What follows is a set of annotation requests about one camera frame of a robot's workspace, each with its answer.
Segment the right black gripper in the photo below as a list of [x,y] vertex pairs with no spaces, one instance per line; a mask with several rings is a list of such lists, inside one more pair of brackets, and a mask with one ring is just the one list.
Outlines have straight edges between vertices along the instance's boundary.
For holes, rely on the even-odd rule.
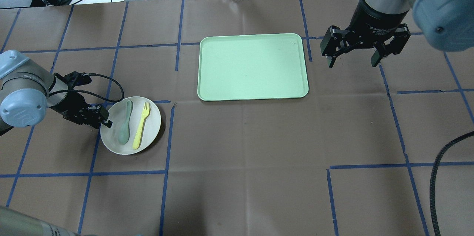
[[375,10],[367,3],[358,3],[349,25],[342,29],[328,27],[320,44],[321,55],[327,57],[328,67],[334,67],[337,57],[352,50],[375,49],[371,57],[372,67],[382,59],[402,52],[410,31],[403,23],[408,11],[389,14]]

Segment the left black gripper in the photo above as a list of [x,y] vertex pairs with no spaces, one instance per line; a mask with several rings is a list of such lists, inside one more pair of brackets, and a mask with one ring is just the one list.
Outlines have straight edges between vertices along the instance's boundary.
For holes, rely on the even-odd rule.
[[102,125],[111,128],[109,112],[105,106],[92,106],[78,90],[59,90],[52,92],[52,110],[60,113],[64,119],[73,123],[90,125],[99,129]]

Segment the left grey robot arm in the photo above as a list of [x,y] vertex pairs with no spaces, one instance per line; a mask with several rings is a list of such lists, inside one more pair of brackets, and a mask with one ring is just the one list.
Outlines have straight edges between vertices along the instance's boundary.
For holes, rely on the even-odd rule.
[[112,120],[105,106],[92,106],[85,101],[77,86],[91,83],[93,73],[71,72],[65,76],[50,73],[17,50],[0,56],[1,134],[14,127],[34,126],[46,116],[47,109],[70,122],[99,129],[110,128]]

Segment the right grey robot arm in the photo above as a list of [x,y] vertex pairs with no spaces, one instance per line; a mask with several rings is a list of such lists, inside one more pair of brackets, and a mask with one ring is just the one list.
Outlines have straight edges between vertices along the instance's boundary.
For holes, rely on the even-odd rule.
[[410,38],[407,13],[427,42],[437,50],[460,52],[474,45],[474,0],[358,0],[346,29],[330,26],[320,44],[332,68],[338,56],[352,50],[375,49],[371,65],[399,54]]

